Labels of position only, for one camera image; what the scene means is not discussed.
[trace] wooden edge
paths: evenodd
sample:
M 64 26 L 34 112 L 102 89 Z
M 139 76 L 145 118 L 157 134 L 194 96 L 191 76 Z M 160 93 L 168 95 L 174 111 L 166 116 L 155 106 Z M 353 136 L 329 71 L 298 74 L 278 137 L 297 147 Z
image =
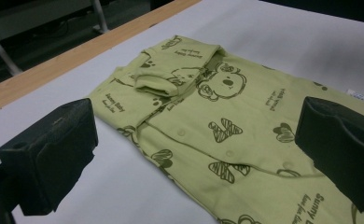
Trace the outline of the wooden edge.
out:
M 0 108 L 201 0 L 174 0 L 0 83 Z

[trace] bear face print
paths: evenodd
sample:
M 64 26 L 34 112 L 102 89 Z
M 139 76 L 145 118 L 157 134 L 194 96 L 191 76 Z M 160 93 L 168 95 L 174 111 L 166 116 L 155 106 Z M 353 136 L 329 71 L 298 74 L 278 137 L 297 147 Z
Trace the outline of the bear face print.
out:
M 213 102 L 219 98 L 230 99 L 240 94 L 246 84 L 246 77 L 240 74 L 240 71 L 227 63 L 219 63 L 207 79 L 197 83 L 199 94 Z
M 176 86 L 182 86 L 185 83 L 190 83 L 192 79 L 196 78 L 198 74 L 202 72 L 202 68 L 179 68 L 174 70 L 171 74 L 173 77 L 167 78 L 170 82 L 174 83 Z
M 162 49 L 168 49 L 172 46 L 175 46 L 177 44 L 179 44 L 180 42 L 182 42 L 182 39 L 175 36 L 173 39 L 169 40 L 167 43 L 165 43 L 164 45 L 161 46 Z

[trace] green onesie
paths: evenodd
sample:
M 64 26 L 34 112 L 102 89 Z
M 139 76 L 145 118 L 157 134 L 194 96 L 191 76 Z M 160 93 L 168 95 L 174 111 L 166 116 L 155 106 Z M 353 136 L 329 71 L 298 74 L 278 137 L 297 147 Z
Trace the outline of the green onesie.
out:
M 174 36 L 98 86 L 96 116 L 128 137 L 220 223 L 363 223 L 295 143 L 304 97 L 364 102 Z

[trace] teddy bear print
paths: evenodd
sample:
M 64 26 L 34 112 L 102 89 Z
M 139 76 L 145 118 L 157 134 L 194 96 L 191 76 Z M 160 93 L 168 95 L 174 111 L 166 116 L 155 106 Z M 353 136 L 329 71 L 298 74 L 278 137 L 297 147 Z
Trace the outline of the teddy bear print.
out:
M 171 158 L 173 152 L 169 149 L 163 149 L 159 152 L 154 153 L 150 158 L 156 161 L 162 168 L 170 168 L 173 165 Z
M 221 122 L 225 130 L 222 130 L 213 121 L 208 124 L 208 128 L 212 129 L 215 141 L 217 141 L 217 143 L 221 143 L 225 141 L 227 138 L 231 137 L 232 135 L 240 134 L 243 132 L 243 130 L 237 125 L 233 124 L 231 120 L 222 118 Z
M 169 98 L 166 97 L 158 97 L 158 98 L 154 98 L 153 99 L 153 105 L 157 106 L 157 105 L 165 105 L 168 102 L 170 102 Z
M 321 87 L 321 90 L 322 91 L 327 91 L 328 90 L 328 87 L 320 84 L 320 83 L 317 83 L 317 82 L 314 82 L 314 84 L 317 86 L 317 87 Z
M 207 77 L 196 84 L 199 94 L 212 102 L 241 94 L 246 77 L 240 72 L 239 68 L 227 63 L 217 64 L 215 71 L 207 73 Z
M 126 74 L 126 76 L 123 76 L 121 78 L 113 78 L 109 83 L 118 83 L 121 84 L 123 86 L 129 86 L 129 87 L 133 87 L 134 82 L 135 82 L 135 75 L 128 73 Z
M 164 45 L 161 46 L 162 49 L 168 49 L 172 46 L 175 46 L 177 44 L 179 44 L 180 42 L 182 42 L 182 39 L 175 36 L 173 39 L 169 40 L 167 43 L 165 43 Z
M 145 68 L 149 68 L 149 67 L 152 67 L 152 66 L 156 66 L 156 64 L 151 60 L 148 60 L 148 61 L 146 61 L 145 63 L 143 63 L 141 65 L 141 67 L 145 67 Z
M 124 128 L 117 128 L 117 131 L 121 134 L 123 134 L 125 137 L 130 138 L 130 140 L 133 142 L 133 144 L 136 147 L 140 147 L 138 144 L 138 141 L 136 139 L 136 135 L 134 134 L 136 129 L 132 125 L 128 125 Z
M 234 184 L 234 174 L 231 172 L 230 167 L 234 170 L 240 172 L 243 176 L 247 176 L 251 171 L 251 167 L 247 165 L 240 164 L 229 164 L 223 161 L 212 162 L 208 165 L 208 169 L 214 174 L 220 177 L 222 180 L 226 180 L 231 184 Z
M 182 86 L 185 83 L 190 83 L 190 81 L 193 78 L 196 78 L 198 74 L 202 72 L 202 68 L 200 67 L 184 67 L 184 68 L 178 68 L 171 72 L 173 75 L 172 77 L 167 78 L 168 81 L 173 83 L 176 86 Z
M 219 219 L 220 224 L 260 224 L 260 222 L 256 221 L 254 218 L 252 218 L 249 215 L 241 215 L 238 218 L 237 223 L 234 221 L 231 221 L 229 219 Z
M 277 134 L 276 139 L 281 143 L 289 143 L 295 140 L 295 134 L 287 123 L 281 123 L 279 127 L 273 129 Z

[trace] light green fabric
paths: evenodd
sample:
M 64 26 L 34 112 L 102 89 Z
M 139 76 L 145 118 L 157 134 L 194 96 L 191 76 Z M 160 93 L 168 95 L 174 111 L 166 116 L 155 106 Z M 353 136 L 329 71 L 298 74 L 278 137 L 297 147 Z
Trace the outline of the light green fabric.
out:
M 294 143 L 305 96 L 364 115 L 353 97 L 183 36 L 90 94 L 99 118 L 221 223 L 364 223 Z

